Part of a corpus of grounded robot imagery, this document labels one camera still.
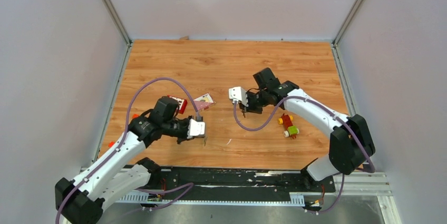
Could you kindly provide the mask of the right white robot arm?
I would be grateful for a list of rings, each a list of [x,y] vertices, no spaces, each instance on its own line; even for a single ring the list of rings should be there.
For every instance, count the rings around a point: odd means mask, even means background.
[[[270,68],[253,75],[255,92],[241,86],[228,90],[234,109],[242,113],[261,114],[263,108],[272,105],[293,113],[315,126],[329,138],[328,154],[310,162],[301,169],[301,184],[314,191],[327,177],[349,175],[355,170],[374,173],[371,156],[376,152],[370,130],[364,117],[346,115],[327,107],[309,96],[291,81],[280,82]]]

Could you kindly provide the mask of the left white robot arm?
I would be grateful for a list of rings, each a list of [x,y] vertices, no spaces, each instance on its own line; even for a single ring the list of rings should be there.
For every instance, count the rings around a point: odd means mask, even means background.
[[[119,172],[163,135],[177,138],[178,143],[205,137],[202,116],[179,119],[178,106],[171,97],[159,98],[153,109],[134,116],[117,142],[90,167],[73,179],[60,179],[55,185],[55,222],[64,217],[70,223],[97,223],[107,208],[134,189],[157,188],[160,167],[149,158],[123,174]]]

